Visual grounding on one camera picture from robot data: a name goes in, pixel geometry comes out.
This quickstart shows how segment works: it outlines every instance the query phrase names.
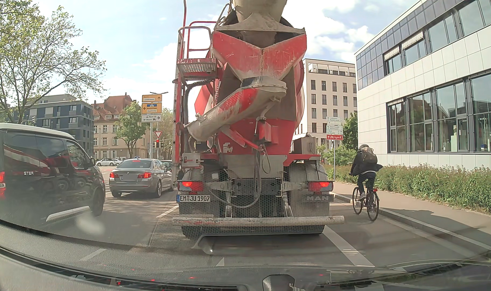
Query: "yellow direction sign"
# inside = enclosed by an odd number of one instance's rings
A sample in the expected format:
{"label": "yellow direction sign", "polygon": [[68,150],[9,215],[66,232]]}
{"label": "yellow direction sign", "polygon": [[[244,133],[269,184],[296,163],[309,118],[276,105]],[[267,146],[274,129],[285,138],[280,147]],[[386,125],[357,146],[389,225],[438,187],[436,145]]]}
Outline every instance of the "yellow direction sign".
{"label": "yellow direction sign", "polygon": [[163,102],[163,96],[161,94],[143,95],[141,102]]}
{"label": "yellow direction sign", "polygon": [[141,103],[141,114],[161,113],[162,103]]}

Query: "backpack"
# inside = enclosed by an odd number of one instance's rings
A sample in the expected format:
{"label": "backpack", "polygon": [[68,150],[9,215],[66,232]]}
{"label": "backpack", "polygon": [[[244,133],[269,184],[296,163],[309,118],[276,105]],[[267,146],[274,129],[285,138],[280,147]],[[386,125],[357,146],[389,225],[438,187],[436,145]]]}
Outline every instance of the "backpack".
{"label": "backpack", "polygon": [[362,162],[365,164],[376,164],[378,163],[378,158],[373,153],[373,149],[369,147],[361,148]]}

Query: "white car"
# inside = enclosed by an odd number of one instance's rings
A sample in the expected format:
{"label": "white car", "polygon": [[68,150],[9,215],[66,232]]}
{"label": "white car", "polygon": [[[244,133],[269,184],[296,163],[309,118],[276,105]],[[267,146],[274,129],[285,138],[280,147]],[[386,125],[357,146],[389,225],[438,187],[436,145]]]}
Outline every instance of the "white car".
{"label": "white car", "polygon": [[101,161],[96,162],[97,166],[118,166],[121,161],[117,158],[105,158]]}

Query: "modern office building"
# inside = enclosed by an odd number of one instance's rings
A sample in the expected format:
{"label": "modern office building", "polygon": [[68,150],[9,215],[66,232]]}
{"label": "modern office building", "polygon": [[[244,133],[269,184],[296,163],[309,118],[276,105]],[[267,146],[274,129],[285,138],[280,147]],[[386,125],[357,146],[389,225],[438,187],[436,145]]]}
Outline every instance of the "modern office building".
{"label": "modern office building", "polygon": [[341,117],[343,120],[357,112],[357,84],[355,64],[314,60],[306,58],[304,89],[306,95],[305,113],[299,127],[294,132],[294,140],[310,135],[318,144],[331,141],[326,139],[326,118]]}
{"label": "modern office building", "polygon": [[148,157],[150,132],[140,138],[134,146],[132,155],[128,154],[127,144],[116,138],[117,122],[124,109],[134,100],[131,96],[109,96],[103,103],[94,103],[94,158],[129,158],[133,156]]}
{"label": "modern office building", "polygon": [[491,167],[491,0],[420,0],[356,60],[358,142],[382,164]]}
{"label": "modern office building", "polygon": [[87,153],[93,152],[93,107],[70,94],[44,96],[25,112],[24,120],[69,133]]}

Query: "red cement mixer truck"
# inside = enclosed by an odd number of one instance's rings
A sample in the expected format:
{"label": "red cement mixer truck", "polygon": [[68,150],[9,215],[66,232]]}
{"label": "red cement mixer truck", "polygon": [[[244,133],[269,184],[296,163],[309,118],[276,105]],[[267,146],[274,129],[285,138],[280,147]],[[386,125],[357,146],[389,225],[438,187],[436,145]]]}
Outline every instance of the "red cement mixer truck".
{"label": "red cement mixer truck", "polygon": [[[333,182],[315,139],[292,140],[305,109],[307,35],[281,16],[286,3],[232,0],[217,21],[187,25],[184,2],[173,81],[179,214],[172,222],[190,239],[320,234],[344,223],[330,215]],[[204,58],[190,57],[202,50],[190,49],[192,30],[208,32]]]}

